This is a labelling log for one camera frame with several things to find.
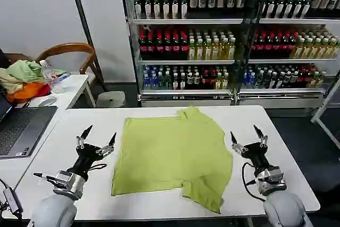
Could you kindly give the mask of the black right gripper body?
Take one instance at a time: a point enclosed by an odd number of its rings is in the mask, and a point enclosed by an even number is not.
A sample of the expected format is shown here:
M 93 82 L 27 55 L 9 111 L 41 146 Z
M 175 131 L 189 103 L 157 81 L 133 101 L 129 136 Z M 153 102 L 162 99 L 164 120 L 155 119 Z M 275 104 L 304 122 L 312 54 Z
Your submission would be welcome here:
M 268 146 L 260 142 L 245 145 L 241 151 L 243 158 L 249 159 L 255 169 L 255 173 L 260 173 L 270 167 L 270 164 L 265 157 Z

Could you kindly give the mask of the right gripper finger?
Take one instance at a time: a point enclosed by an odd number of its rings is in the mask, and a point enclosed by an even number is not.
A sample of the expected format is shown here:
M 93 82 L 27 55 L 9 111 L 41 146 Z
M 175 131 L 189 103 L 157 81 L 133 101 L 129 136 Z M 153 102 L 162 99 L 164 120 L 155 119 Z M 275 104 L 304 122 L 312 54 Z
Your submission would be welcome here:
M 237 140 L 236 140 L 236 138 L 235 138 L 235 136 L 233 135 L 232 132 L 230 132 L 230 134 L 231 134 L 231 140 L 232 140 L 232 149 L 238 154 L 244 153 L 245 148 L 237 142 Z
M 253 125 L 257 136 L 259 137 L 260 141 L 257 143 L 259 147 L 268 147 L 267 140 L 268 136 L 264 135 L 260 128 L 258 128 L 255 124 Z

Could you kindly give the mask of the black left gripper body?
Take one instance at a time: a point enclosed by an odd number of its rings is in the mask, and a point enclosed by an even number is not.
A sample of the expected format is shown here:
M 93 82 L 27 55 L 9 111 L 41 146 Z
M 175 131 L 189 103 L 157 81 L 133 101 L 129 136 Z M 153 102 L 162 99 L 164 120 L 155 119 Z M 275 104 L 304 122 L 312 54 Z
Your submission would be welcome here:
M 78 159 L 74 165 L 66 171 L 76 174 L 85 180 L 88 180 L 88 172 L 91 170 L 100 170 L 107 166 L 105 163 L 100 163 L 93 166 L 96 161 L 101 161 L 105 156 L 96 154 L 96 150 L 100 149 L 98 146 L 84 144 L 84 149 L 76 149 Z

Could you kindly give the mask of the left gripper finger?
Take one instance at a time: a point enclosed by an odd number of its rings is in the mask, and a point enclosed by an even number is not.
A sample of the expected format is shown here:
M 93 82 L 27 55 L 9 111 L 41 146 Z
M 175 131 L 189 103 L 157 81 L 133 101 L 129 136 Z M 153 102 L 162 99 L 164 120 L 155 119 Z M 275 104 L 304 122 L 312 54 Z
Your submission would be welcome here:
M 96 154 L 101 155 L 101 156 L 108 156 L 109 154 L 111 154 L 114 151 L 116 135 L 117 133 L 114 133 L 108 145 L 96 150 Z
M 92 129 L 92 125 L 85 129 L 80 136 L 76 136 L 76 149 L 84 149 L 84 140 Z

